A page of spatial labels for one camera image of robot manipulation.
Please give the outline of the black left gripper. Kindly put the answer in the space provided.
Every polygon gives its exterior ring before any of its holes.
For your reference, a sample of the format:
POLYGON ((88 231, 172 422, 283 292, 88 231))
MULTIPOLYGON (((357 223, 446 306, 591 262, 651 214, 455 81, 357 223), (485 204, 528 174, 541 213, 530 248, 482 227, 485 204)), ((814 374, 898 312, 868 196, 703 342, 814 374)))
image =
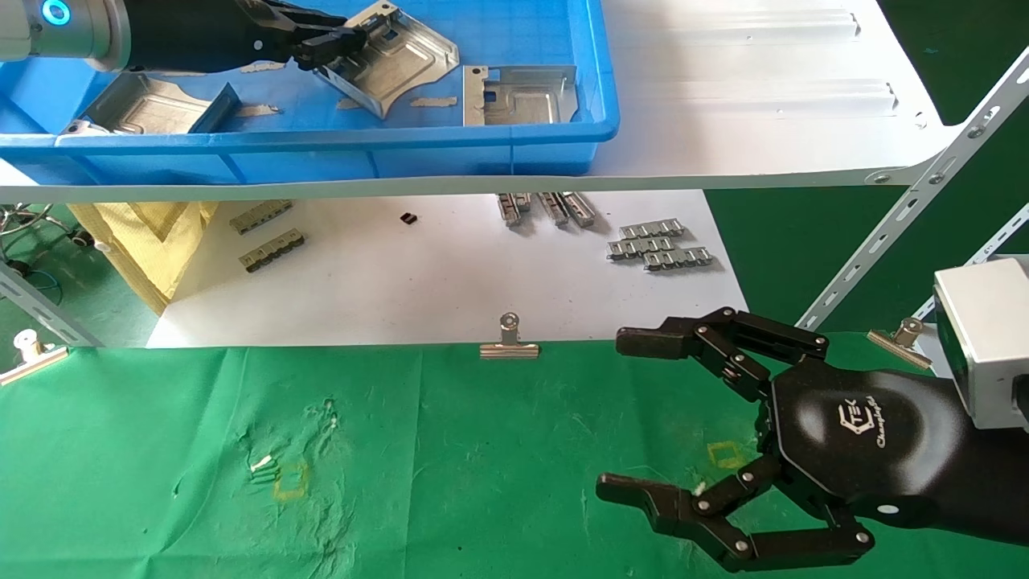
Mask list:
POLYGON ((283 1, 125 1, 128 71, 217 73, 257 61, 311 71, 365 48, 348 19, 283 1))

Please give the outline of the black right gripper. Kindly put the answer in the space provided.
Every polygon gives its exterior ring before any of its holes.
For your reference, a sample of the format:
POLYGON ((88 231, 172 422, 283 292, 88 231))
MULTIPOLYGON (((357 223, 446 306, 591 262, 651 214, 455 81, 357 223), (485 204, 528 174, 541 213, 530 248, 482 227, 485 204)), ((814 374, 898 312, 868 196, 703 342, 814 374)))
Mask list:
POLYGON ((744 400, 767 401, 777 458, 762 455, 702 494, 611 473, 596 480, 599 499, 637 508, 655 534, 690 541, 728 572, 856 563, 875 538, 854 516, 1027 543, 1027 433, 977 428, 951 381, 836 368, 820 360, 828 338, 732 307, 622 327, 615 349, 698 360, 744 400), (752 353, 799 365, 772 379, 752 353), (746 534, 731 523, 778 483, 826 527, 746 534))

